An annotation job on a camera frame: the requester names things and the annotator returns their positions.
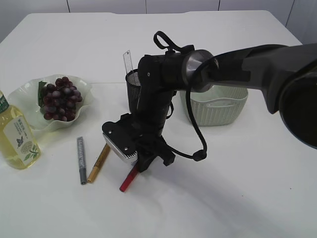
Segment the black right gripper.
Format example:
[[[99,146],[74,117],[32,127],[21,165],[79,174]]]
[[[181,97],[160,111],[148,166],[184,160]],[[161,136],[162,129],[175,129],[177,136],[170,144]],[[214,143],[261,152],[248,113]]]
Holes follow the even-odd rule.
[[[163,160],[165,166],[174,163],[175,154],[162,137],[161,128],[145,123],[133,114],[121,115],[120,126],[136,146],[138,172],[147,170],[157,157]]]

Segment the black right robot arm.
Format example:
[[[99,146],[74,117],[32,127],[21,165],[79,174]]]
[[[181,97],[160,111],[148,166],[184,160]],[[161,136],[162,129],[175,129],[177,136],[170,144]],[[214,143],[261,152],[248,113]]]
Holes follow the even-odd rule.
[[[317,46],[262,45],[213,56],[206,50],[168,47],[145,55],[126,74],[130,113],[118,121],[117,155],[144,171],[156,157],[174,162],[177,150],[162,137],[178,91],[204,93],[213,85],[260,90],[268,111],[279,112],[301,142],[317,146]]]

